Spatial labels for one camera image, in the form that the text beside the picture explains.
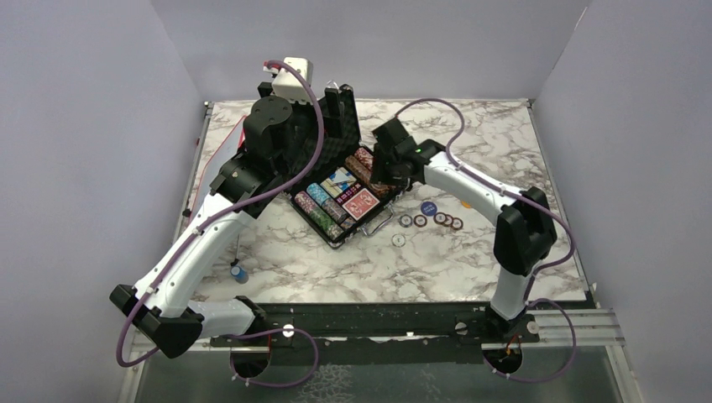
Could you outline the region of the red card deck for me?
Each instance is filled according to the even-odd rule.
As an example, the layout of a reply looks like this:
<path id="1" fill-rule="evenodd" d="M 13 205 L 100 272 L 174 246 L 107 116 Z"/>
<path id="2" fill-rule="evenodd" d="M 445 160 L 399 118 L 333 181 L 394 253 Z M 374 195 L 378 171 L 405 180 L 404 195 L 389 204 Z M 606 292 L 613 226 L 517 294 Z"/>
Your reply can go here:
<path id="1" fill-rule="evenodd" d="M 370 190 L 362 189 L 342 204 L 342 208 L 352 219 L 358 221 L 377 207 L 379 203 L 380 200 Z"/>

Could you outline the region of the blue dealer button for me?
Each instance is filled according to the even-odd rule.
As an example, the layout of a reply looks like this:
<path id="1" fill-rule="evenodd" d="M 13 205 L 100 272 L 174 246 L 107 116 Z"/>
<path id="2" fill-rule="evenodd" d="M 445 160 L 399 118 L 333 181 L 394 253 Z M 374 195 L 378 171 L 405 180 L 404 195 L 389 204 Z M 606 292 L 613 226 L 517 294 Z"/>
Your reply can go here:
<path id="1" fill-rule="evenodd" d="M 434 217 L 438 212 L 437 205 L 432 201 L 424 201 L 420 205 L 421 214 L 426 217 Z"/>

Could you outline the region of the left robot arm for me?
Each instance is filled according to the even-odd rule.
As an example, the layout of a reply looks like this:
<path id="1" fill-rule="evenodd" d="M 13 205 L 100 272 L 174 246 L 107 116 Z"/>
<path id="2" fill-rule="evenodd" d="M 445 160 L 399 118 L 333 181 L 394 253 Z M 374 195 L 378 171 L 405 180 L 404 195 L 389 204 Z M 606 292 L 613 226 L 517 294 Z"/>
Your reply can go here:
<path id="1" fill-rule="evenodd" d="M 151 353 L 182 355 L 196 340 L 234 335 L 257 343 L 264 323 L 251 301 L 196 303 L 191 296 L 217 257 L 257 220 L 282 192 L 303 182 L 323 162 L 331 123 L 343 121 L 340 91 L 329 88 L 318 99 L 292 101 L 271 88 L 243 121 L 245 140 L 218 171 L 186 230 L 153 269 L 134 285 L 117 285 L 110 301 L 126 316 L 116 360 L 130 362 L 123 348 L 131 327 L 153 344 Z"/>

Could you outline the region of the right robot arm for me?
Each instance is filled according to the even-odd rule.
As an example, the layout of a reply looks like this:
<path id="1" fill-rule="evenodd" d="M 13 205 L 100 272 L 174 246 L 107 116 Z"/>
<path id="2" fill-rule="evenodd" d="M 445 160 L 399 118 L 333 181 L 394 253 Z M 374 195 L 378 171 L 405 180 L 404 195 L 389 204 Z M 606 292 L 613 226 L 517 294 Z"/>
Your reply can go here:
<path id="1" fill-rule="evenodd" d="M 448 154 L 444 145 L 427 139 L 417 143 L 398 118 L 373 131 L 371 180 L 380 184 L 421 183 L 468 203 L 495 227 L 493 253 L 500 265 L 486 334 L 504 342 L 518 329 L 517 317 L 526 309 L 525 294 L 532 273 L 558 239 L 548 214 L 546 194 L 494 181 Z"/>

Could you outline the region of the black poker case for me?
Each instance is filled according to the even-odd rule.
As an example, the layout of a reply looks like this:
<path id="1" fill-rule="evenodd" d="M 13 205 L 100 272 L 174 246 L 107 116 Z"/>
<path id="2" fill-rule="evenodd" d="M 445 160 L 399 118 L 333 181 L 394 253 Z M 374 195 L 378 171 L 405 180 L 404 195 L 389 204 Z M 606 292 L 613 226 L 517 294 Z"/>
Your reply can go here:
<path id="1" fill-rule="evenodd" d="M 393 203 L 405 186 L 371 181 L 374 151 L 363 140 L 353 88 L 329 85 L 319 101 L 325 139 L 319 159 L 287 194 L 289 203 L 332 249 L 340 248 L 361 231 L 374 235 L 390 219 L 367 225 L 383 211 L 393 217 Z"/>

